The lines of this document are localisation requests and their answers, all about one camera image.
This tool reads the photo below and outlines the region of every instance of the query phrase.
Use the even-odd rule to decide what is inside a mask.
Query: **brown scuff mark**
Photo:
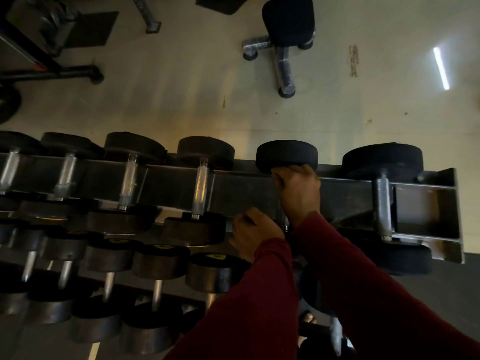
[[[357,45],[351,45],[349,48],[350,53],[350,76],[357,78],[357,66],[360,64],[359,48]]]

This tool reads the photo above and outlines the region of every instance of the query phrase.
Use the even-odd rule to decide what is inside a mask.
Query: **hand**
[[[272,169],[283,211],[295,227],[311,212],[320,213],[320,178],[311,166],[291,165]]]
[[[285,240],[285,235],[271,218],[258,209],[250,208],[234,217],[233,235],[229,241],[243,260],[253,263],[259,245],[273,238]]]

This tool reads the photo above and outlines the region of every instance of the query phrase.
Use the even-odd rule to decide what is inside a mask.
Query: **floor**
[[[83,13],[120,12],[105,47],[66,50],[58,59],[94,62],[105,82],[19,83],[23,106],[2,129],[37,138],[74,133],[98,144],[129,131],[172,152],[183,137],[207,135],[233,145],[241,159],[254,159],[264,142],[296,139],[315,145],[325,164],[340,164],[362,145],[417,145],[426,169],[458,169],[465,250],[480,253],[480,0],[314,0],[317,36],[309,51],[291,51],[297,94],[289,100],[277,93],[269,51],[254,62],[242,58],[243,39],[266,34],[267,0],[249,0],[233,16],[195,0],[147,0],[163,23],[153,35],[132,0],[74,1]],[[38,38],[22,5],[9,19]],[[28,67],[3,45],[0,56],[5,69]]]

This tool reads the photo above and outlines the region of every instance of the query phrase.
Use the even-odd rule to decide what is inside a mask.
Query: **maroon long-sleeve shirt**
[[[361,359],[480,359],[480,344],[379,270],[319,214],[293,233]],[[285,240],[264,241],[252,268],[170,353],[174,359],[295,359],[299,298]]]

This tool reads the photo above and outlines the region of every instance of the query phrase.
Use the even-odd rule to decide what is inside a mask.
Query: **person's left hand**
[[[233,219],[230,244],[238,250],[243,260],[253,263],[259,245],[273,238],[285,240],[285,235],[271,218],[257,208],[250,208]]]

